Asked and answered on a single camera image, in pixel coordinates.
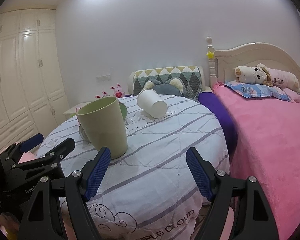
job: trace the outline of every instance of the white paper cup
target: white paper cup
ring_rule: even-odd
[[[153,89],[142,90],[137,97],[137,104],[154,118],[163,117],[168,110],[167,103]]]

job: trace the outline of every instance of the bedpost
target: bedpost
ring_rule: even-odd
[[[210,73],[210,87],[212,88],[213,85],[217,82],[218,77],[218,66],[216,66],[216,57],[214,56],[214,47],[212,45],[212,38],[207,37],[206,41],[207,45],[207,57],[209,60],[209,73]]]

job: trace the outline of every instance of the white wall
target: white wall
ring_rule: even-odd
[[[290,0],[63,0],[57,7],[58,57],[71,106],[93,100],[133,70],[208,68],[206,36],[218,49],[268,42],[300,64],[300,18]],[[110,82],[96,76],[111,74]]]

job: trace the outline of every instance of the light switch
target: light switch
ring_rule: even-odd
[[[101,81],[110,81],[111,80],[111,75],[104,75],[104,76],[97,76],[97,82]]]

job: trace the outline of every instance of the stuffed dog toy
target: stuffed dog toy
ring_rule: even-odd
[[[287,71],[267,68],[260,63],[256,67],[239,66],[234,70],[237,80],[246,84],[259,84],[269,87],[287,87],[300,93],[297,77]]]

